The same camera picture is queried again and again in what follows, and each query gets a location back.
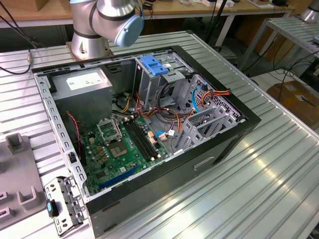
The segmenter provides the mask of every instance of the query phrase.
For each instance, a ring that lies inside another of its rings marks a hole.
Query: blue cable
[[[195,87],[195,89],[193,90],[193,93],[191,94],[191,102],[192,102],[193,107],[194,107],[194,109],[196,110],[196,112],[199,112],[199,109],[198,109],[197,106],[196,106],[195,91],[196,91],[197,89],[200,89],[200,88],[201,88],[200,86]]]
[[[169,135],[168,133],[166,133],[166,132],[164,132],[164,131],[159,131],[159,132],[157,132],[157,133],[155,134],[155,138],[158,138],[158,136],[159,136],[160,134],[162,134],[162,133],[164,133],[164,134],[166,134],[166,135]]]
[[[162,134],[162,133],[165,133],[164,131],[159,131],[159,132],[157,132],[156,134],[155,134],[155,138],[158,138],[158,136],[160,135],[160,134]]]

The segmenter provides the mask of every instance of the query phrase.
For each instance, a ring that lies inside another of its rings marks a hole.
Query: blue pcie slot
[[[131,170],[125,172],[125,173],[122,173],[121,175],[119,176],[116,176],[115,178],[112,178],[110,179],[109,181],[106,181],[104,183],[102,183],[99,187],[100,189],[102,188],[106,188],[112,184],[115,184],[119,181],[121,181],[122,179],[126,178],[126,177],[129,177],[131,175],[133,175],[135,173],[135,170],[139,167],[139,165],[136,165],[134,168],[132,168]]]

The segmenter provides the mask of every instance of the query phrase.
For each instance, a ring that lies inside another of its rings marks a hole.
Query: metal workbench
[[[251,108],[261,123],[214,168],[101,238],[306,238],[319,222],[319,137],[194,34],[142,36],[115,54],[182,46]],[[65,46],[33,50],[34,67],[73,61]],[[1,66],[26,69],[27,51],[1,53]],[[0,139],[28,135],[43,184],[68,174],[31,73],[0,71]],[[88,223],[68,239],[92,238]],[[57,238],[47,211],[0,238]]]
[[[240,70],[243,70],[245,64],[247,63],[251,53],[255,49],[257,43],[260,38],[263,36],[267,27],[274,30],[274,33],[269,38],[260,52],[263,54],[265,52],[265,48],[268,48],[271,42],[275,39],[277,34],[284,36],[285,38],[291,40],[294,44],[308,51],[310,54],[314,54],[314,56],[319,57],[319,44],[313,41],[314,36],[319,35],[319,22],[316,23],[307,23],[302,21],[297,17],[282,17],[282,18],[269,18],[264,20],[263,24],[259,28],[256,36],[253,41],[249,45],[243,60],[239,66]],[[294,56],[292,57],[292,61],[296,61],[296,57],[300,54],[300,50],[297,50]]]

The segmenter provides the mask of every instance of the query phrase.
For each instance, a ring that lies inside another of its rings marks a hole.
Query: blue latch
[[[154,56],[142,56],[143,64],[152,72],[153,76],[158,76],[168,73],[168,69],[161,65],[160,61]]]

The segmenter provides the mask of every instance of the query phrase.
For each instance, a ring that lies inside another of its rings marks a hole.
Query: metal bracket
[[[53,221],[60,237],[82,225],[88,218],[80,191],[72,176],[55,178],[44,188],[47,199],[57,205],[58,216],[54,217]]]

